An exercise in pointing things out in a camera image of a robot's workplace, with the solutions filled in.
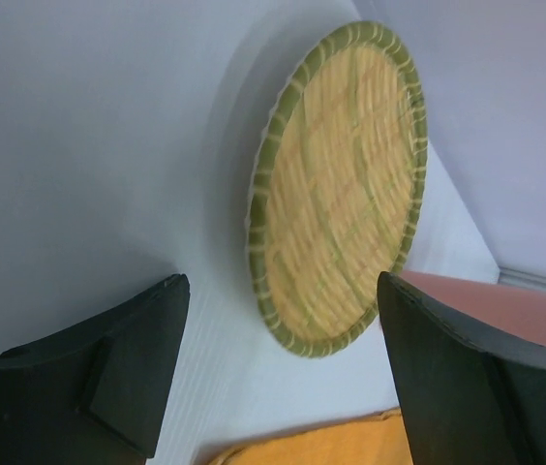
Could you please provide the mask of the orange cartoon mouse cloth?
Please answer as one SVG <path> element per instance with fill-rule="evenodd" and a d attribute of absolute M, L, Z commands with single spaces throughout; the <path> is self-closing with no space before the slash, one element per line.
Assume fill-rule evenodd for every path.
<path fill-rule="evenodd" d="M 213 465 L 403 465 L 411 462 L 403 416 L 398 408 L 286 437 L 241 444 L 211 460 Z"/>

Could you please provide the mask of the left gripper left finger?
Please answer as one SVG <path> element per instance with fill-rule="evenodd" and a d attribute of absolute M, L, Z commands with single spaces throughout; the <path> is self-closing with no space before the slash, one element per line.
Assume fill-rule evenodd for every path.
<path fill-rule="evenodd" d="M 0 355 L 0 464 L 142 464 L 157 450 L 188 316 L 174 274 Z"/>

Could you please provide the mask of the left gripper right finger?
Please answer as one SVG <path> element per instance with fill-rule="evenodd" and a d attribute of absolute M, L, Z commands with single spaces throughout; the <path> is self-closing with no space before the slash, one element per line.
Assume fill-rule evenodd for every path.
<path fill-rule="evenodd" d="M 390 272 L 378 307 L 414 463 L 546 464 L 545 346 Z"/>

